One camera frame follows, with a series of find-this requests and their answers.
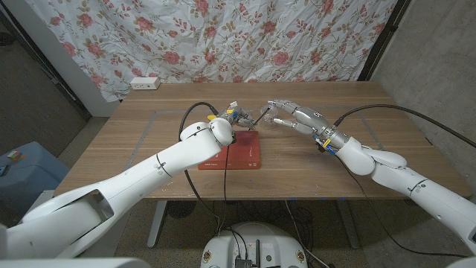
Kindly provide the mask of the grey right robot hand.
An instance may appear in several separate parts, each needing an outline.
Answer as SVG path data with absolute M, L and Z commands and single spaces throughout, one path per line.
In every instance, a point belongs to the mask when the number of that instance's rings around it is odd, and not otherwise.
M 296 121 L 288 121 L 274 118 L 274 123 L 304 135 L 312 135 L 321 152 L 325 150 L 337 152 L 349 141 L 349 138 L 335 125 L 330 124 L 321 113 L 309 107 L 299 106 L 290 100 L 270 100 L 268 103 L 288 112 L 296 119 Z

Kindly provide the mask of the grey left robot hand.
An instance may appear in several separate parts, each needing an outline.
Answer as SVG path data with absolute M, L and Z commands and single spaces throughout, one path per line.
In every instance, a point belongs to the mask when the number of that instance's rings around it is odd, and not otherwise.
M 229 106 L 217 115 L 218 118 L 225 119 L 230 125 L 237 125 L 245 127 L 249 130 L 255 130 L 255 120 L 244 110 L 236 101 L 229 104 Z

